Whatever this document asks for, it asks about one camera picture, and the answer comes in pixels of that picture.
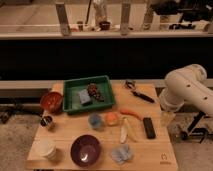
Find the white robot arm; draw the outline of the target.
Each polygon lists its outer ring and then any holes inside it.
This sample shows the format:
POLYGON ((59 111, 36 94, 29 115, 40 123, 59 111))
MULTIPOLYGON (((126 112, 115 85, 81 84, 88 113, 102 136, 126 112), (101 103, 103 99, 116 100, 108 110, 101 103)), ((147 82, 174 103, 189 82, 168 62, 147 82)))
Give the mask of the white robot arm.
POLYGON ((163 110, 161 113, 163 126, 169 124, 174 113, 186 102, 213 117, 213 90, 203 84, 206 79, 207 72, 199 64, 175 69, 165 76, 165 88, 159 95, 159 103, 163 110))

